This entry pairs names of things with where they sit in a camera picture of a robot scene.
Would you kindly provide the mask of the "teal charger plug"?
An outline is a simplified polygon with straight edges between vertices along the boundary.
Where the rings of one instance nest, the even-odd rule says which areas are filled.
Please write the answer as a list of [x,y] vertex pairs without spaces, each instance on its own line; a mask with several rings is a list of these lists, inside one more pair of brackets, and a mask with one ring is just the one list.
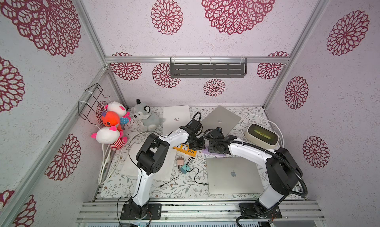
[[191,171],[191,168],[188,166],[188,165],[186,165],[186,164],[184,164],[181,168],[180,168],[180,172],[181,173],[183,173],[183,174],[187,174],[187,173],[189,173]]

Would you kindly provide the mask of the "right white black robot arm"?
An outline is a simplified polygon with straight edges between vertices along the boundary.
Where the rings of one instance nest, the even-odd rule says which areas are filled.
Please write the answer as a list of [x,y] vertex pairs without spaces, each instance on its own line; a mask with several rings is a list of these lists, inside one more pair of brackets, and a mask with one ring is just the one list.
[[269,185],[254,204],[249,207],[243,204],[239,206],[237,226],[241,226],[239,221],[242,219],[269,216],[290,194],[300,197],[308,195],[302,170],[287,149],[264,149],[235,137],[226,138],[221,128],[207,129],[203,136],[209,141],[210,146],[216,146],[217,150],[223,153],[254,162],[263,167],[268,174]]

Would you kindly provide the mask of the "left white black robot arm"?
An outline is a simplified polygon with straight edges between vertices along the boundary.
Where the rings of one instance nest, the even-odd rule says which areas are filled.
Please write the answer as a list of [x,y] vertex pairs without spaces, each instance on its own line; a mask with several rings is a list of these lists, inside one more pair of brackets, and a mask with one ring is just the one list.
[[137,187],[122,207],[120,220],[158,220],[158,204],[149,204],[150,189],[154,175],[162,168],[169,149],[181,144],[201,143],[198,138],[202,131],[200,121],[192,119],[169,135],[150,134],[136,155],[139,169]]

